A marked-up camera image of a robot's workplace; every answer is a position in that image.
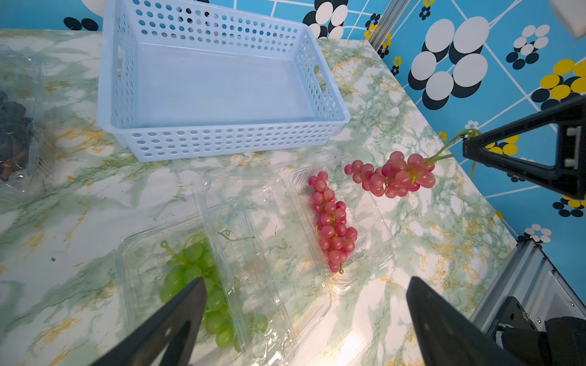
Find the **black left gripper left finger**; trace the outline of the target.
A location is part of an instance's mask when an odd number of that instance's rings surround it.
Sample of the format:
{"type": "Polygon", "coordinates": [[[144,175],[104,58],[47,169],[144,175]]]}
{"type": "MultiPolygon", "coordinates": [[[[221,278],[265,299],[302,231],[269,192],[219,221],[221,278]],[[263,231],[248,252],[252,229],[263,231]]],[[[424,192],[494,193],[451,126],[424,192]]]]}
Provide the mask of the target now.
{"type": "Polygon", "coordinates": [[[204,279],[194,279],[94,364],[150,365],[161,356],[161,365],[188,365],[207,297],[204,279]]]}

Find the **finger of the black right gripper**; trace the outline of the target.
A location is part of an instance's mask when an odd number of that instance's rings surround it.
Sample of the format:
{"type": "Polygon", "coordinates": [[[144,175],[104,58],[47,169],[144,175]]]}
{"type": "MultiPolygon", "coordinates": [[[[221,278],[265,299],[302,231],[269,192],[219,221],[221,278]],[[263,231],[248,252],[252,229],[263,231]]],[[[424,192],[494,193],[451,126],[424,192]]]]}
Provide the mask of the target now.
{"type": "Polygon", "coordinates": [[[463,143],[464,158],[569,198],[585,199],[585,97],[463,143]]]}

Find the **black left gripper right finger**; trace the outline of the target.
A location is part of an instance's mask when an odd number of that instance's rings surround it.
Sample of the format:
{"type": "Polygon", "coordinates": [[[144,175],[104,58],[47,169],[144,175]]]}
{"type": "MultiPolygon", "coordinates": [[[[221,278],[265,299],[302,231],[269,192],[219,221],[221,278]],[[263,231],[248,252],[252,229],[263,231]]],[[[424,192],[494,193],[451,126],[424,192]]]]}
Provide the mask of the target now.
{"type": "Polygon", "coordinates": [[[522,365],[480,332],[419,277],[406,293],[425,365],[522,365]]]}

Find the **red grape bunch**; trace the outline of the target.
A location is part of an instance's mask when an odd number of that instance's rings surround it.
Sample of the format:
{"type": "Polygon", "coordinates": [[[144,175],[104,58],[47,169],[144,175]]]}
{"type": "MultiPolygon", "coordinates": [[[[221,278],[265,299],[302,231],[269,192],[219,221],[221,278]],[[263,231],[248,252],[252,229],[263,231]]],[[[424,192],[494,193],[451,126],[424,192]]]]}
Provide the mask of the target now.
{"type": "Polygon", "coordinates": [[[311,210],[317,243],[332,273],[344,274],[349,256],[356,251],[359,236],[357,228],[348,225],[347,205],[337,201],[329,186],[329,175],[320,171],[308,179],[311,192],[311,210]]]}
{"type": "Polygon", "coordinates": [[[430,157],[419,153],[406,156],[400,151],[394,151],[381,167],[375,168],[370,163],[356,160],[344,166],[343,172],[354,183],[361,185],[364,191],[376,197],[404,198],[421,188],[431,189],[435,186],[436,176],[433,171],[436,164],[454,157],[447,150],[460,140],[469,140],[481,134],[480,130],[474,128],[459,131],[455,138],[430,157]]]}

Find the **clear plastic clamshell container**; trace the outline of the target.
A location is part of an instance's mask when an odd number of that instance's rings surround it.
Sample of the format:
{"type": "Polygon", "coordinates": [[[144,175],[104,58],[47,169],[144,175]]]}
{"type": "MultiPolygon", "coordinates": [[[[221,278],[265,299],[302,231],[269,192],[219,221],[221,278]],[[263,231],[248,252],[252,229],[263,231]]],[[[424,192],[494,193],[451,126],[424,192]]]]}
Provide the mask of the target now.
{"type": "Polygon", "coordinates": [[[1,188],[26,192],[50,174],[56,150],[44,64],[1,47],[1,188]]]}

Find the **white perforated plastic basket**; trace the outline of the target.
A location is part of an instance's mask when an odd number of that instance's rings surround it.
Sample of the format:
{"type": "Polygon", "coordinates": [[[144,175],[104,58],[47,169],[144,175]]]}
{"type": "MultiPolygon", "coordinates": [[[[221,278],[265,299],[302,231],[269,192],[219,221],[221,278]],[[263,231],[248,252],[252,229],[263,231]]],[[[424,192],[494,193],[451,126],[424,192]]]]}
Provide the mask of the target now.
{"type": "Polygon", "coordinates": [[[306,24],[107,1],[97,122],[142,162],[323,145],[350,113],[306,24]]]}

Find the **black grape bunch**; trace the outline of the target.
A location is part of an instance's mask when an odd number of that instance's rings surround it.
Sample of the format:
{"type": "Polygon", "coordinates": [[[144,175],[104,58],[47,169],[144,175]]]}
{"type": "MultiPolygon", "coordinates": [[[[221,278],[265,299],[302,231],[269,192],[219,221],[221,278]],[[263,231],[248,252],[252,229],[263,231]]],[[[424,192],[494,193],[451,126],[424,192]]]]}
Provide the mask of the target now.
{"type": "Polygon", "coordinates": [[[31,146],[32,119],[26,108],[1,91],[1,181],[20,176],[25,170],[31,146]]]}

